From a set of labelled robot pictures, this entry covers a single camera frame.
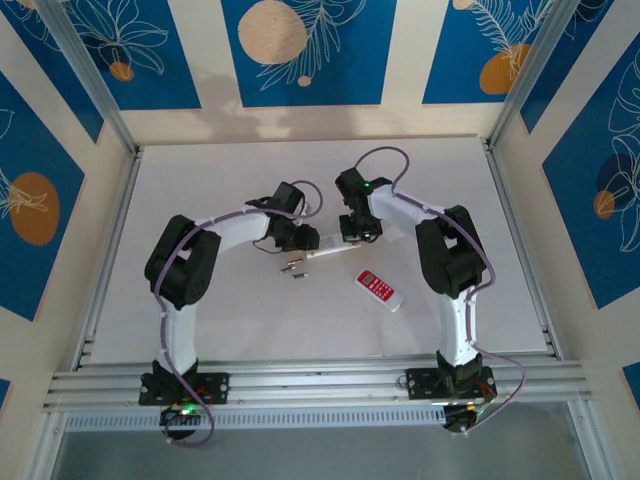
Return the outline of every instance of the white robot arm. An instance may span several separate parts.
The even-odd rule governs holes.
[[[200,225],[209,219],[196,220],[195,225]],[[211,227],[202,229],[203,232],[212,232],[220,238],[218,254],[242,243],[261,240],[267,234],[270,218],[264,213],[249,213],[240,217],[230,218]],[[171,352],[173,364],[182,375],[188,371],[197,360],[195,350],[195,323],[198,310],[198,302],[184,305],[177,309],[173,302],[167,302],[167,347]],[[164,355],[164,349],[160,349],[156,360],[160,366],[170,371]]]
[[[416,236],[416,226],[425,220],[435,220],[437,217],[426,213],[425,209],[418,208],[415,204],[402,200],[397,193],[411,198],[403,192],[391,191],[391,185],[383,185],[369,195],[369,208],[371,214],[398,226],[409,235]],[[442,207],[424,204],[430,210],[444,212]],[[457,298],[441,293],[438,295],[440,307],[440,348],[439,352],[451,365],[465,365],[473,361],[477,355],[469,341],[475,341],[475,304],[471,308],[471,338],[467,337],[465,299],[470,288],[461,291]]]
[[[273,196],[247,202],[242,212],[217,221],[194,221],[182,215],[169,220],[144,271],[151,291],[159,295],[165,317],[153,372],[142,376],[141,405],[180,404],[191,395],[182,381],[194,391],[206,387],[202,382],[209,380],[204,378],[207,375],[197,373],[195,322],[198,302],[209,287],[219,253],[266,237],[285,252],[318,248],[318,232],[294,215],[303,199],[304,194],[293,184],[282,182]]]
[[[482,356],[472,346],[475,300],[468,300],[468,293],[482,282],[486,266],[464,234],[441,217],[454,221],[480,245],[469,212],[461,206],[443,209],[394,191],[385,178],[366,181],[355,167],[342,172],[336,186],[351,209],[340,216],[345,241],[376,241],[383,233],[381,220],[416,238],[422,274],[440,305],[439,381],[451,396],[466,394],[483,369]]]

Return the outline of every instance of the white table surface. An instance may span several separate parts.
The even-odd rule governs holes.
[[[401,190],[444,207],[461,204],[471,212],[498,277],[496,285],[478,297],[479,345],[497,352],[546,350],[480,141],[429,138],[145,148],[90,361],[148,362],[155,357],[159,308],[143,271],[170,217],[218,216],[271,195],[280,181],[308,179],[325,196],[323,211],[310,223],[320,235],[337,233],[338,216],[348,211],[335,178],[362,153],[384,144],[404,148],[412,158]],[[369,179],[393,179],[403,166],[394,152],[376,153],[365,162],[360,171]],[[315,207],[315,193],[302,188]],[[435,352],[440,338],[436,296],[422,277],[415,239],[408,234],[394,239],[394,230],[375,244],[307,261],[296,270],[309,273],[301,280],[279,273],[292,254],[268,255],[250,243],[224,252],[198,312],[199,358]],[[364,268],[406,296],[400,310],[388,312],[354,284]]]

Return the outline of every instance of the beige circle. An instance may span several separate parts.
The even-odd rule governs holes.
[[[276,0],[263,0],[247,10],[238,24],[238,37],[247,55],[263,65],[293,60],[307,45],[302,19]]]
[[[309,85],[311,85],[311,77],[307,77],[306,75],[301,76],[298,79],[298,85],[300,85],[301,87],[308,87]]]
[[[474,3],[476,3],[476,0],[453,0],[453,8],[456,10],[466,10]]]
[[[60,3],[68,2],[69,0],[58,0]],[[16,0],[16,2],[24,5],[29,10],[35,10],[36,6],[33,4],[33,0]]]

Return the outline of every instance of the remote control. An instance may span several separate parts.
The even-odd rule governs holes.
[[[404,302],[404,295],[383,282],[380,277],[372,273],[371,270],[364,270],[358,275],[356,277],[356,284],[391,312],[398,310],[402,302]]]

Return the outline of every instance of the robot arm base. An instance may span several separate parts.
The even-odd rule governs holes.
[[[138,403],[144,406],[173,406],[195,403],[189,392],[160,362],[153,361],[153,373],[141,377],[142,388]],[[229,390],[229,374],[224,372],[198,373],[198,362],[182,374],[182,378],[209,405],[226,405]]]

